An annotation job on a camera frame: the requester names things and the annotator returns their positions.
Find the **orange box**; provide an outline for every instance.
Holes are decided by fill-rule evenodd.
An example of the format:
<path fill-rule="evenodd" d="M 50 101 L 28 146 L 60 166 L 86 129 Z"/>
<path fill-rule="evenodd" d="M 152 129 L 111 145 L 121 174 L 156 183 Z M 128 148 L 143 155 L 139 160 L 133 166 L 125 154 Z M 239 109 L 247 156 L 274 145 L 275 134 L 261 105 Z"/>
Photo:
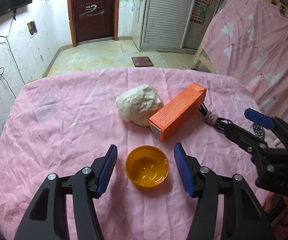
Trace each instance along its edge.
<path fill-rule="evenodd" d="M 206 88 L 192 83 L 148 119 L 152 132 L 165 141 L 204 102 L 205 96 Z"/>

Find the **wooden door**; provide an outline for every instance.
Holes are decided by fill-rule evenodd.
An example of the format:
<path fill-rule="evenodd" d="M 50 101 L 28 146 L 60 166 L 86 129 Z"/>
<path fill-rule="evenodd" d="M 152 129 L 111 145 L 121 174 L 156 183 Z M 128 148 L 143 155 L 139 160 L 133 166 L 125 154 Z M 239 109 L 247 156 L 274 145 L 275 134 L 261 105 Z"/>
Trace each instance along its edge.
<path fill-rule="evenodd" d="M 114 0 L 73 0 L 77 42 L 113 37 Z"/>

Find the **crumpled white bag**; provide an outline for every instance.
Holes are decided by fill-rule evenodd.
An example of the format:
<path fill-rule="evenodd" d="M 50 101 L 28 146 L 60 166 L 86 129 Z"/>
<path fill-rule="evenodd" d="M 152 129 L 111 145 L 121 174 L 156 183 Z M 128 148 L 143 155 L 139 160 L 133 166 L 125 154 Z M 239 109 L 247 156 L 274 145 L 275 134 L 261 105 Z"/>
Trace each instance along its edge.
<path fill-rule="evenodd" d="M 127 122 L 148 126 L 148 119 L 164 104 L 157 90 L 145 84 L 124 92 L 116 98 L 118 113 Z"/>

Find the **pink table cover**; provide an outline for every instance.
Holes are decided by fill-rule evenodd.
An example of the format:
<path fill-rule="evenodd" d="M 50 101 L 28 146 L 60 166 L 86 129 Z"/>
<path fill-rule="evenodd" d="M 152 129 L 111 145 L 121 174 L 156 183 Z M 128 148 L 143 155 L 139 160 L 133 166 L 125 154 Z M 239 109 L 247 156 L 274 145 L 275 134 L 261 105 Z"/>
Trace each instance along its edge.
<path fill-rule="evenodd" d="M 251 156 L 204 123 L 196 112 L 165 142 L 149 127 L 125 122 L 116 97 L 142 84 L 151 84 L 168 103 L 192 82 L 207 87 L 205 104 L 221 117 L 249 129 L 244 110 L 259 110 L 250 92 L 235 78 L 193 70 L 119 68 L 43 78 L 24 86 L 11 109 L 0 141 L 0 222 L 7 240 L 14 238 L 31 199 L 49 173 L 75 174 L 103 156 L 111 144 L 118 160 L 105 194 L 94 200 L 105 239 L 186 239 L 197 199 L 184 191 L 173 157 L 175 143 L 219 175 L 240 173 L 263 204 L 267 191 L 258 189 Z M 127 154 L 140 145 L 160 148 L 170 172 L 158 187 L 142 189 L 124 171 Z M 220 198 L 215 239 L 221 232 Z M 72 198 L 68 226 L 76 240 Z"/>
<path fill-rule="evenodd" d="M 227 0 L 203 37 L 220 75 L 235 77 L 261 111 L 288 122 L 288 16 L 267 0 Z"/>

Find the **white cabinet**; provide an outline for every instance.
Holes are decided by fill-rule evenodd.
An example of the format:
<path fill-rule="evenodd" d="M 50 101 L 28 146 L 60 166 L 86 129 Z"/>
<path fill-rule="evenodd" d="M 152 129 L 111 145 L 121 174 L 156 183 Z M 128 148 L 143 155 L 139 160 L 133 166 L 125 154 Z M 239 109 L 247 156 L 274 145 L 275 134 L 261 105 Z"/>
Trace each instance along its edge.
<path fill-rule="evenodd" d="M 191 22 L 195 0 L 134 0 L 132 39 L 139 50 L 194 53 L 222 0 L 211 0 L 203 24 Z"/>

